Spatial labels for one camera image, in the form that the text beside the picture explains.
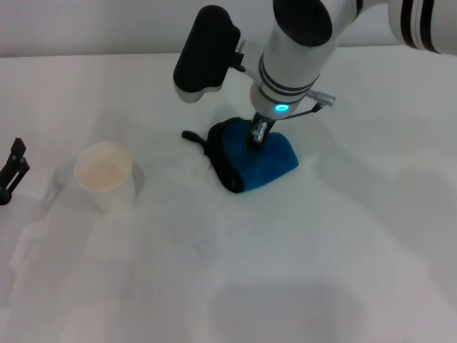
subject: white table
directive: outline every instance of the white table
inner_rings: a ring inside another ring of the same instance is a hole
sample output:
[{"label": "white table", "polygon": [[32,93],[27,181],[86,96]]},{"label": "white table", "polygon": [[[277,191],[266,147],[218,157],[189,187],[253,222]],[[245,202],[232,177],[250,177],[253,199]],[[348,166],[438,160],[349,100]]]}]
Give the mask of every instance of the white table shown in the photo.
[{"label": "white table", "polygon": [[[0,341],[455,343],[457,59],[339,49],[336,106],[274,127],[300,167],[242,195],[180,133],[250,118],[251,82],[185,104],[176,59],[0,61],[0,161],[19,136],[31,165],[0,209]],[[74,184],[102,140],[138,162],[133,213]]]}]

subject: black clamp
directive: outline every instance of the black clamp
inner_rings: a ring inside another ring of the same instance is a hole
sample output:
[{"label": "black clamp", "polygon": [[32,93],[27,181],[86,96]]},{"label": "black clamp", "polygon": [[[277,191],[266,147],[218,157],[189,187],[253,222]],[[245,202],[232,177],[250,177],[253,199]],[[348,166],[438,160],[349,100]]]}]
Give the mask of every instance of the black clamp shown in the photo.
[{"label": "black clamp", "polygon": [[14,140],[8,161],[0,171],[0,206],[11,201],[11,194],[17,185],[30,170],[27,160],[24,158],[26,146],[20,138]]}]

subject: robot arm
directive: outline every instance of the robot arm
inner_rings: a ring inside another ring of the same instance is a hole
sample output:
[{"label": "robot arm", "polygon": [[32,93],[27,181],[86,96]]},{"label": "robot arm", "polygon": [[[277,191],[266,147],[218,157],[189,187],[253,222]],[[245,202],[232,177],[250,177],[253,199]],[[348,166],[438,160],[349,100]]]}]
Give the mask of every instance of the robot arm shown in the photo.
[{"label": "robot arm", "polygon": [[322,105],[334,98],[311,90],[343,30],[372,6],[388,3],[395,37],[415,49],[457,55],[456,0],[273,0],[275,24],[263,51],[242,44],[239,30],[220,7],[207,6],[174,72],[179,96],[197,101],[221,88],[232,66],[253,79],[251,143],[261,144],[275,120],[293,113],[305,96]]}]

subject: blue led light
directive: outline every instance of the blue led light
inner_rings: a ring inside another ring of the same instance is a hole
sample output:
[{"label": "blue led light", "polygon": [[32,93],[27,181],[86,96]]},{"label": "blue led light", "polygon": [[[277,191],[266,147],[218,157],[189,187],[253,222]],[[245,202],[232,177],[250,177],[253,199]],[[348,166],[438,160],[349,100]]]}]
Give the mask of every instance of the blue led light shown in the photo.
[{"label": "blue led light", "polygon": [[276,105],[275,110],[278,112],[284,112],[288,110],[288,105]]}]

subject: black stripe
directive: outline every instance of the black stripe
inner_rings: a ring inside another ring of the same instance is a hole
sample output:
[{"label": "black stripe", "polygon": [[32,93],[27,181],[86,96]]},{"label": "black stripe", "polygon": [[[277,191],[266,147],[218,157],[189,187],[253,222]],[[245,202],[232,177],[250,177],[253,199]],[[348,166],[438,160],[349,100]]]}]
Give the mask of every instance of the black stripe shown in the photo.
[{"label": "black stripe", "polygon": [[279,84],[278,82],[274,81],[271,76],[268,75],[268,73],[266,72],[266,69],[265,69],[265,64],[263,64],[263,55],[261,56],[260,58],[260,68],[261,68],[261,75],[263,73],[263,75],[266,77],[266,79],[271,83],[273,84],[275,87],[279,88],[279,89],[282,89],[284,91],[296,91],[296,92],[300,92],[300,91],[306,91],[308,90],[311,86],[313,86],[314,82],[316,82],[316,80],[314,80],[313,82],[311,82],[310,84],[307,84],[306,86],[303,86],[303,87],[299,87],[299,88],[293,88],[293,87],[287,87],[287,86],[283,86],[282,84]]},{"label": "black stripe", "polygon": [[406,45],[417,49],[414,44],[413,34],[411,33],[411,12],[413,11],[414,0],[403,0],[401,8],[401,34]]},{"label": "black stripe", "polygon": [[360,14],[360,12],[362,12],[362,8],[363,8],[363,0],[357,0],[357,13],[356,13],[356,18],[358,17],[358,15]]},{"label": "black stripe", "polygon": [[273,87],[270,85],[270,83],[268,82],[268,80],[265,78],[265,75],[263,74],[263,71],[262,71],[262,68],[261,68],[261,64],[259,64],[259,67],[258,67],[258,73],[260,74],[260,77],[262,79],[262,82],[263,84],[265,84],[269,89],[271,89],[272,91],[274,91],[276,94],[279,94],[279,95],[283,95],[283,96],[298,96],[298,95],[302,95],[302,94],[305,94],[307,91],[309,91],[309,89],[313,86],[314,82],[312,84],[309,84],[307,86],[307,88],[305,88],[303,91],[297,91],[297,92],[294,92],[294,93],[286,93],[284,91],[279,91],[277,88]]},{"label": "black stripe", "polygon": [[304,97],[306,96],[306,95],[303,95],[300,99],[295,100],[295,101],[290,101],[290,102],[276,101],[275,99],[272,99],[271,97],[266,95],[259,86],[257,86],[257,88],[258,88],[258,91],[260,92],[260,94],[262,94],[265,99],[267,99],[268,101],[270,101],[270,102],[272,102],[274,104],[292,105],[292,104],[296,104],[297,102],[303,100]]},{"label": "black stripe", "polygon": [[439,54],[431,42],[431,16],[433,14],[433,6],[435,6],[435,0],[423,0],[421,13],[421,38],[424,48]]}]

